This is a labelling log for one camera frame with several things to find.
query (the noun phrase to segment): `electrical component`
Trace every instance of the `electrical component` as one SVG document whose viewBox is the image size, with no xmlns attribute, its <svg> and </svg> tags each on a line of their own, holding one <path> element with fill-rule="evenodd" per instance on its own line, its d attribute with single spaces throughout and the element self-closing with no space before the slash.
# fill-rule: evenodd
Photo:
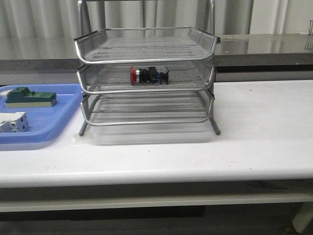
<svg viewBox="0 0 313 235">
<path fill-rule="evenodd" d="M 0 132 L 24 132 L 28 129 L 25 112 L 0 113 Z"/>
<path fill-rule="evenodd" d="M 57 102 L 55 92 L 34 92 L 28 87 L 17 87 L 7 94 L 7 108 L 52 107 Z"/>
<path fill-rule="evenodd" d="M 166 66 L 148 67 L 148 70 L 131 67 L 131 84 L 151 83 L 168 85 L 168 72 Z"/>
</svg>

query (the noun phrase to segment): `metal tray leg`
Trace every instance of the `metal tray leg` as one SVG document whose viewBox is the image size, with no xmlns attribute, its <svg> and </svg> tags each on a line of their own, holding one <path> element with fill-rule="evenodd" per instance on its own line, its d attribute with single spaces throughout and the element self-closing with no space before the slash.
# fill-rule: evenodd
<svg viewBox="0 0 313 235">
<path fill-rule="evenodd" d="M 82 127 L 80 128 L 80 131 L 79 131 L 79 136 L 83 136 L 85 131 L 86 131 L 86 128 L 88 126 L 88 123 L 86 121 L 84 121 Z"/>
<path fill-rule="evenodd" d="M 219 136 L 221 134 L 221 131 L 220 131 L 218 125 L 216 124 L 214 118 L 210 117 L 209 119 L 210 119 L 210 122 L 212 124 L 213 130 L 215 131 L 215 134 Z"/>
</svg>

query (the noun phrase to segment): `white curtain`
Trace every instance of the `white curtain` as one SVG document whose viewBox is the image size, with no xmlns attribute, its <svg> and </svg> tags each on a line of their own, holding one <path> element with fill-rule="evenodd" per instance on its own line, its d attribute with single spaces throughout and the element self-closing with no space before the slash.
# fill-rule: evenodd
<svg viewBox="0 0 313 235">
<path fill-rule="evenodd" d="M 216 0 L 215 33 L 308 31 L 313 0 Z M 205 0 L 88 2 L 92 30 L 195 26 L 203 29 Z M 77 0 L 0 0 L 1 38 L 79 36 Z"/>
</svg>

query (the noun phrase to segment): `green electronic component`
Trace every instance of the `green electronic component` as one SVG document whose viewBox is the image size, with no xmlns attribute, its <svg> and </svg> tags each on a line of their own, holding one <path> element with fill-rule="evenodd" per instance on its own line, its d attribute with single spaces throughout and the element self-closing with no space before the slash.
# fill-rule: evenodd
<svg viewBox="0 0 313 235">
<path fill-rule="evenodd" d="M 5 101 L 7 108 L 52 107 L 56 102 L 55 92 L 31 92 L 28 87 L 11 90 Z"/>
</svg>

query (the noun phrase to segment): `stacked desk tray organizer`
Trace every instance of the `stacked desk tray organizer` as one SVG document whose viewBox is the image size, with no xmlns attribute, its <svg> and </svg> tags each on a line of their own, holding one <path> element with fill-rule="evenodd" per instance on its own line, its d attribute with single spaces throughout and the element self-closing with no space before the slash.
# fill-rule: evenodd
<svg viewBox="0 0 313 235">
<path fill-rule="evenodd" d="M 213 119 L 217 37 L 192 27 L 103 29 L 75 39 L 83 62 L 85 122 L 94 126 L 191 123 Z M 133 70 L 166 67 L 168 84 L 132 83 Z"/>
</svg>

